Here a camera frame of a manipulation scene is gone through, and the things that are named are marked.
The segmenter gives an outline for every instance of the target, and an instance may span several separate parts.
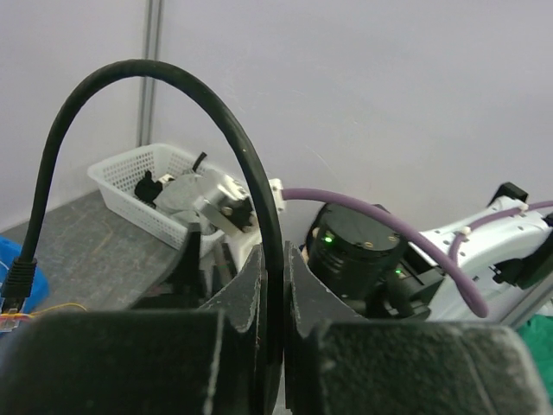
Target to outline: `metal frame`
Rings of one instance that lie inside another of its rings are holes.
[[[144,22],[143,58],[157,61],[162,34],[163,0],[148,0]],[[148,145],[152,140],[152,123],[156,99],[156,80],[142,78],[140,106],[138,110],[137,147]]]
[[[509,313],[501,320],[505,325],[518,329],[531,319],[536,312],[553,297],[553,274],[536,285]]]

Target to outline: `black cable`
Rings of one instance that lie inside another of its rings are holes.
[[[201,154],[198,156],[198,158],[196,158],[196,161],[192,165],[192,171],[194,173],[200,167],[201,162],[203,162],[206,157],[207,157],[207,154],[202,151]]]
[[[54,176],[56,159],[63,138],[80,108],[104,87],[118,80],[137,76],[148,76],[156,80],[162,80],[185,93],[209,115],[223,132],[238,159],[251,191],[251,198],[257,211],[259,228],[263,238],[265,269],[270,285],[282,285],[283,244],[277,208],[267,175],[250,139],[228,107],[208,86],[183,69],[160,61],[128,60],[112,63],[91,73],[69,95],[48,133],[36,180],[35,199],[29,220],[29,228],[25,235],[19,260],[29,264],[34,261],[36,246],[38,245],[42,222],[46,213],[48,194]]]

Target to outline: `purple cable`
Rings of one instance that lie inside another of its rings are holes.
[[[537,203],[532,203],[531,205],[528,205],[528,210],[526,210],[526,212],[530,212],[531,210],[545,209],[545,208],[553,208],[553,201],[540,201]],[[524,213],[524,212],[521,211],[519,207],[513,207],[511,209],[502,210],[501,212],[496,212],[495,214],[489,214],[488,216],[479,218],[475,220],[473,223],[469,224],[468,227],[470,227],[471,232],[473,232],[479,227],[483,227],[488,223],[494,222],[496,220],[508,218],[509,216],[514,216],[516,214],[521,214],[521,213]],[[453,239],[453,242],[451,242],[451,246],[449,247],[448,256],[456,264],[458,263],[459,249],[461,248],[461,244],[465,241],[466,237],[467,236],[464,233],[457,233]]]
[[[407,222],[392,216],[384,210],[364,201],[338,193],[327,192],[314,188],[286,188],[282,192],[285,201],[321,201],[335,203],[365,214],[374,220],[382,222],[393,231],[404,236],[426,252],[454,280],[468,308],[478,317],[488,315],[488,307],[482,295],[478,292],[473,280],[469,278],[457,264],[444,252],[430,242],[426,237],[412,228]]]

